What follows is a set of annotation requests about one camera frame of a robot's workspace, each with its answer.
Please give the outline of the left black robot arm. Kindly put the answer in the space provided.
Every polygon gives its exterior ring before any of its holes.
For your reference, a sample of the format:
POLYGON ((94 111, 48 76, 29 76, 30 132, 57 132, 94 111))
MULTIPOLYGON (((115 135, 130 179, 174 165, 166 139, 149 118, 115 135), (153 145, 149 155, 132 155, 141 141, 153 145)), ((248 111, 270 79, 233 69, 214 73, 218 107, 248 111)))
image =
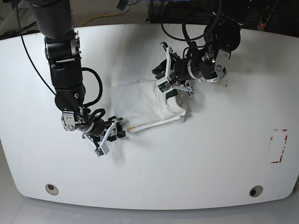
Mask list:
POLYGON ((166 98, 178 91, 193 95, 190 80, 215 83, 227 73, 226 64, 231 53, 241 42, 241 26, 250 6, 249 0, 216 0, 212 8, 201 2, 163 1, 159 7, 159 22, 162 31, 171 39, 186 42, 183 55, 179 56, 166 43, 161 45, 165 60, 152 70, 156 85, 166 98), (211 15, 203 34, 191 38, 186 26, 199 24, 211 15))

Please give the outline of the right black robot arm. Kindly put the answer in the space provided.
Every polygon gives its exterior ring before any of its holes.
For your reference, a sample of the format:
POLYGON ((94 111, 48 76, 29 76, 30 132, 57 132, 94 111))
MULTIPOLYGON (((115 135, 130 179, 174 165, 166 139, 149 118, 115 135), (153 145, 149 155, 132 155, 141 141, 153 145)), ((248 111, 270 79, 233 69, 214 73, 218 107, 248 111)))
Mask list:
POLYGON ((80 130, 96 146, 107 136, 108 141, 125 137, 121 119, 115 116, 103 120, 106 111, 91 112, 90 106, 99 102, 103 84, 98 73, 81 66, 80 42, 74 31, 68 0, 31 0, 30 7, 41 33, 45 36, 45 55, 50 66, 51 82, 55 89, 55 104, 63 113, 62 124, 67 131, 80 130), (84 103, 83 72, 92 73, 99 85, 95 100, 84 103))

